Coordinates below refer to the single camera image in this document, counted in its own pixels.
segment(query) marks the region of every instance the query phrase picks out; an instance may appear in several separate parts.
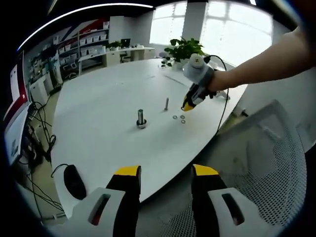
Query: window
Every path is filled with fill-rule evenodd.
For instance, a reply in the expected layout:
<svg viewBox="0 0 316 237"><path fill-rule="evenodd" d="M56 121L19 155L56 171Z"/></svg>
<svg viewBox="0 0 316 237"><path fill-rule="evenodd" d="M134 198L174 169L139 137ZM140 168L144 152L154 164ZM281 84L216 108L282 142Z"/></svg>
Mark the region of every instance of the window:
<svg viewBox="0 0 316 237"><path fill-rule="evenodd" d="M272 44L272 16L235 2L209 1L200 42L203 51L238 66Z"/></svg>
<svg viewBox="0 0 316 237"><path fill-rule="evenodd" d="M180 39L186 11L186 1L157 7L153 15L150 43L169 45L171 39Z"/></svg>

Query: potted plant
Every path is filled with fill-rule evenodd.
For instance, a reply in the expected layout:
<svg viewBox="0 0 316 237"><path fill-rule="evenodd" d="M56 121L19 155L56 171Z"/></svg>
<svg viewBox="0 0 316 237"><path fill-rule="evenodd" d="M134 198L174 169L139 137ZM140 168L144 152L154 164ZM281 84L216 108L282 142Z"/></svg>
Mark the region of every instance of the potted plant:
<svg viewBox="0 0 316 237"><path fill-rule="evenodd" d="M119 47L121 47L121 45L122 45L121 42L115 41L115 42L112 42L112 43L109 44L109 48L111 50L118 50Z"/></svg>
<svg viewBox="0 0 316 237"><path fill-rule="evenodd" d="M175 67L176 70L181 70L193 53L204 55L202 51L203 46L194 38L190 40L185 40L184 38L181 38L181 40L172 39L170 44L172 47L165 48L164 51L171 57L164 57L164 60L161 62L162 67L169 66Z"/></svg>

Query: ceiling light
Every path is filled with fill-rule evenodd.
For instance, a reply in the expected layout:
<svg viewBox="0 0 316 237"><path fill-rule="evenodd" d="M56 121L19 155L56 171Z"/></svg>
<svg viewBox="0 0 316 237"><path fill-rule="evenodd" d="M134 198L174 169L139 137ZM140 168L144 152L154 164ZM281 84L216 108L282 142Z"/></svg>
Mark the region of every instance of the ceiling light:
<svg viewBox="0 0 316 237"><path fill-rule="evenodd" d="M56 17L55 19L47 22L46 24L42 25L41 27L39 27L36 31L34 31L29 37L26 38L26 40L24 40L24 42L18 47L17 51L26 43L26 41L28 41L31 37L33 37L37 32L39 32L40 30L44 29L46 26L48 26L49 24L53 23L54 21L59 20L60 18L64 17L64 16L68 16L72 13L78 12L78 11L83 11L86 9L90 9L90 8L95 8L95 7L101 7L101 6L142 6L142 7L148 7L148 8L153 8L153 6L149 6L149 5L144 5L144 4L137 4L137 3L104 3L104 4L99 4L99 5L93 5L93 6L86 6L83 8L79 8L77 10L73 10L71 12L65 13L61 16Z"/></svg>
<svg viewBox="0 0 316 237"><path fill-rule="evenodd" d="M255 0L250 0L250 3L255 6L257 5Z"/></svg>

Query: computer mouse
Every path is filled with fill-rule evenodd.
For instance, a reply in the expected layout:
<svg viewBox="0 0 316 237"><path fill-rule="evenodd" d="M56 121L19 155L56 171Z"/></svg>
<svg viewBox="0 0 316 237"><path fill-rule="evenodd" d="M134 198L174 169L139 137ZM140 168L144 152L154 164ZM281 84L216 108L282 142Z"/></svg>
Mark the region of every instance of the computer mouse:
<svg viewBox="0 0 316 237"><path fill-rule="evenodd" d="M74 198L82 200L87 196L83 181L73 164L68 165L64 170L64 183Z"/></svg>

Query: human arm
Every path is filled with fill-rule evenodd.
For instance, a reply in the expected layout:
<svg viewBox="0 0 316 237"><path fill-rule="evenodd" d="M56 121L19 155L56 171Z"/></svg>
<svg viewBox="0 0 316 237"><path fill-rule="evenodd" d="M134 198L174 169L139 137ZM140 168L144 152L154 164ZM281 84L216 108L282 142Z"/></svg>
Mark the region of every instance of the human arm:
<svg viewBox="0 0 316 237"><path fill-rule="evenodd" d="M218 91L242 84L279 80L297 75L313 66L303 32L296 28L261 54L227 71L216 71L208 90Z"/></svg>

